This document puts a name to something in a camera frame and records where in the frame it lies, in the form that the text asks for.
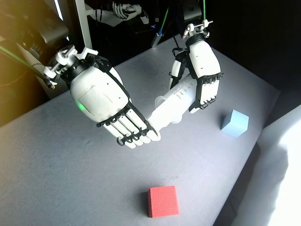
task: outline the table surface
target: table surface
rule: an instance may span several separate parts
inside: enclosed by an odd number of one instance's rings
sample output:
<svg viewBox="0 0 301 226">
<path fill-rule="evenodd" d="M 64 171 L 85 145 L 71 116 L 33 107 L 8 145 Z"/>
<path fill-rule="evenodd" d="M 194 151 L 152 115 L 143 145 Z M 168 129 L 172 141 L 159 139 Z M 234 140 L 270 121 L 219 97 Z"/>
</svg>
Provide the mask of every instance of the table surface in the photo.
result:
<svg viewBox="0 0 301 226">
<path fill-rule="evenodd" d="M 116 66 L 148 116 L 167 92 L 173 39 Z M 69 92 L 0 128 L 2 226 L 211 226 L 235 184 L 278 91 L 214 51 L 225 76 L 218 98 L 129 149 L 80 112 Z M 238 138 L 220 131 L 232 109 L 250 117 Z M 175 185 L 180 215 L 148 218 L 150 187 Z"/>
</svg>

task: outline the light blue block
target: light blue block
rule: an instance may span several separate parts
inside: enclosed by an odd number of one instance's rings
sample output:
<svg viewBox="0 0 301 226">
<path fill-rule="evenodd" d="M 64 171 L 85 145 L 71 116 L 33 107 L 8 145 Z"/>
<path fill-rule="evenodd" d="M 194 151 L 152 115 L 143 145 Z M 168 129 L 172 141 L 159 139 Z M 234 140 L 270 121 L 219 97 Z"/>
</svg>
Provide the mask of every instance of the light blue block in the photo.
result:
<svg viewBox="0 0 301 226">
<path fill-rule="evenodd" d="M 222 131 L 234 137 L 239 137 L 247 131 L 249 125 L 249 116 L 233 110 L 224 119 Z"/>
</svg>

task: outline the green light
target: green light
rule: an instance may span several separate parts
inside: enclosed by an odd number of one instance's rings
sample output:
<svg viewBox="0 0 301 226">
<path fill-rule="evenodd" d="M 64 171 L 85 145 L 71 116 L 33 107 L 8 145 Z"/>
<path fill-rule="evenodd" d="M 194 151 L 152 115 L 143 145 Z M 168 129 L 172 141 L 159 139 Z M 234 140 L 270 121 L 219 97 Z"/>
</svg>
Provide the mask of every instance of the green light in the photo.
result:
<svg viewBox="0 0 301 226">
<path fill-rule="evenodd" d="M 81 111 L 84 111 L 84 110 L 86 109 L 85 106 L 82 105 L 80 102 L 77 103 L 77 107 L 79 107 L 79 109 L 80 109 Z"/>
</svg>

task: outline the red cube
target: red cube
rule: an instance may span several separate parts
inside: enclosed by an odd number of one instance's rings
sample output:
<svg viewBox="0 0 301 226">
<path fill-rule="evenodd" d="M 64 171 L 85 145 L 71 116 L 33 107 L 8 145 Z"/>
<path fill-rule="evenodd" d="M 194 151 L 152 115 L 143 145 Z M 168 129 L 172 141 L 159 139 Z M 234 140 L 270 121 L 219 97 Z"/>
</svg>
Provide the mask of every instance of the red cube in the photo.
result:
<svg viewBox="0 0 301 226">
<path fill-rule="evenodd" d="M 150 218 L 179 215 L 175 186 L 151 187 L 148 201 Z"/>
</svg>

